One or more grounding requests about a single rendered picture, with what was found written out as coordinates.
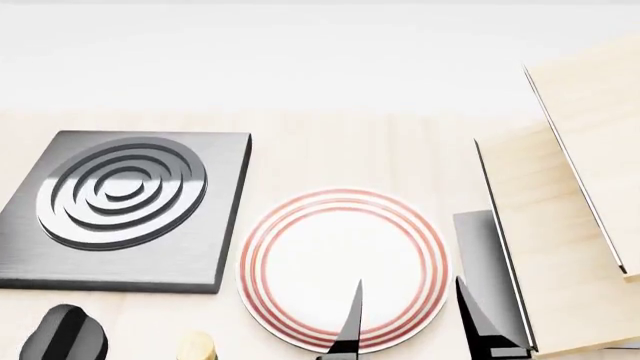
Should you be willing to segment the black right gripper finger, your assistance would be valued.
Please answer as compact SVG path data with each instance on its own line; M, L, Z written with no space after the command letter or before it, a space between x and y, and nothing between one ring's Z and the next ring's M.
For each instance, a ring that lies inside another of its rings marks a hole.
M363 305L362 281L356 287L347 319L326 354L316 360L359 360Z
M512 290L488 290L476 299L463 278L456 296L471 360L533 360Z

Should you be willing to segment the white plate with red rings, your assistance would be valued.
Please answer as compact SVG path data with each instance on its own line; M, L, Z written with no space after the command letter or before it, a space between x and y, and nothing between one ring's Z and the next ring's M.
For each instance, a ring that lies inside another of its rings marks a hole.
M239 250L245 308L295 347L326 352L363 296L360 350L401 344L432 323L453 278L445 239L425 216L359 188L312 191L276 206Z

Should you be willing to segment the grey square stove burner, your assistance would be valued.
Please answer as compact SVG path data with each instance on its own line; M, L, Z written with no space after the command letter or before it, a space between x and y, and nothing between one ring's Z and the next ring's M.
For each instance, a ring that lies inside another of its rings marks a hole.
M0 211L0 288L217 293L239 132L60 131Z

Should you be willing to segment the light wooden cabinet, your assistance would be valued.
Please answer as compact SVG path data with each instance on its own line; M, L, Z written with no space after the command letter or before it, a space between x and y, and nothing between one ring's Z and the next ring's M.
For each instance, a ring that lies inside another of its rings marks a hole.
M640 341L640 34L525 75L544 118L479 152L534 356Z

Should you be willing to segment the cream round ramekin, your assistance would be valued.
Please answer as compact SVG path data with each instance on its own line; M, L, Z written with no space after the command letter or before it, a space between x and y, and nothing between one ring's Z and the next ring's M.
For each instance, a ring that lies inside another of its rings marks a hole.
M176 360L218 360L212 336L202 331L189 332L178 346Z

